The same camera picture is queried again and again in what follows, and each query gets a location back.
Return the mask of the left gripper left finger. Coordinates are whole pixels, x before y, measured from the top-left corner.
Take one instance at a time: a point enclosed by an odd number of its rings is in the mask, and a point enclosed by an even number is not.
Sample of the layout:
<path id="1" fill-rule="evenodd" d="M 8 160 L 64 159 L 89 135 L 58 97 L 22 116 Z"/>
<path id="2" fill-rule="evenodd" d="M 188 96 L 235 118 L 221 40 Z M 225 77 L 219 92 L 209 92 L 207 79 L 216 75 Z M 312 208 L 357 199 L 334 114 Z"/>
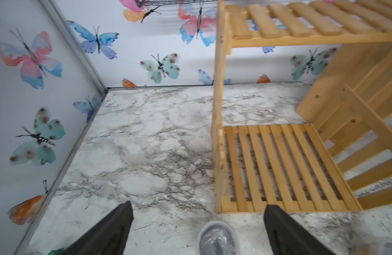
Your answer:
<path id="1" fill-rule="evenodd" d="M 64 255 L 122 255 L 134 220 L 130 201 L 118 205 L 80 239 L 63 251 Z"/>

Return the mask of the purple seed jar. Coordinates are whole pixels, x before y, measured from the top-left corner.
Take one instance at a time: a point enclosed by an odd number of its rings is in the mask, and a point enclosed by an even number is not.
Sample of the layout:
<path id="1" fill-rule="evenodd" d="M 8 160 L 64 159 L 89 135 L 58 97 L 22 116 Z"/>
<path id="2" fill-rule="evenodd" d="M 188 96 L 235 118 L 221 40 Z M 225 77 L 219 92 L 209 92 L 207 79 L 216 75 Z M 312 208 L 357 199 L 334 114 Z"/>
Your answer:
<path id="1" fill-rule="evenodd" d="M 197 255 L 240 255 L 236 232 L 225 222 L 208 222 L 200 231 L 195 246 Z"/>

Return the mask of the red seed jar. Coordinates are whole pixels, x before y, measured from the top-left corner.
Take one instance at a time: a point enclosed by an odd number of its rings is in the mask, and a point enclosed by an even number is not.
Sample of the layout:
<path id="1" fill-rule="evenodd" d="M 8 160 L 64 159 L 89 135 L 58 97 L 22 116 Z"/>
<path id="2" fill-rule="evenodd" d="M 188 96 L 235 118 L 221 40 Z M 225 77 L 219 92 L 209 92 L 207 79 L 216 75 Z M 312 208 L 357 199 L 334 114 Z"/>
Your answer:
<path id="1" fill-rule="evenodd" d="M 392 255 L 392 238 L 379 237 L 356 244 L 350 255 Z"/>

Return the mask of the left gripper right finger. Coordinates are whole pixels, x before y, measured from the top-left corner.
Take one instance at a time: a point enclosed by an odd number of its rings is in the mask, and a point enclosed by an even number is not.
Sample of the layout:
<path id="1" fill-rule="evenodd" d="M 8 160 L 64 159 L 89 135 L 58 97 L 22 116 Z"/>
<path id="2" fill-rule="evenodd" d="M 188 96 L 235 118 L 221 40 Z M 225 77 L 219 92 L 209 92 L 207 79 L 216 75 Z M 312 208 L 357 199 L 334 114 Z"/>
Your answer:
<path id="1" fill-rule="evenodd" d="M 275 255 L 333 255 L 278 205 L 267 205 L 264 224 Z"/>

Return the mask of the two-tier bamboo shelf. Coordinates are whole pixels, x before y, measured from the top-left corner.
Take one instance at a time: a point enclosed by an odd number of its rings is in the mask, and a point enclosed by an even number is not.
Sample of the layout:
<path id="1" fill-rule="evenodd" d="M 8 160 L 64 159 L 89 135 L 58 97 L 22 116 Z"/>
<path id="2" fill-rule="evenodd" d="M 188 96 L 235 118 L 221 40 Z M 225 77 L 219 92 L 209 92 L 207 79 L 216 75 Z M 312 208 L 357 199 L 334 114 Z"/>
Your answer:
<path id="1" fill-rule="evenodd" d="M 392 187 L 355 191 L 392 176 L 392 78 L 365 102 L 349 87 L 341 97 L 350 121 L 323 141 L 313 124 L 224 126 L 226 57 L 234 48 L 329 45 L 291 58 L 291 76 L 318 78 L 344 44 L 392 43 L 392 1 L 250 4 L 218 2 L 212 149 L 218 213 L 362 211 L 392 204 Z"/>

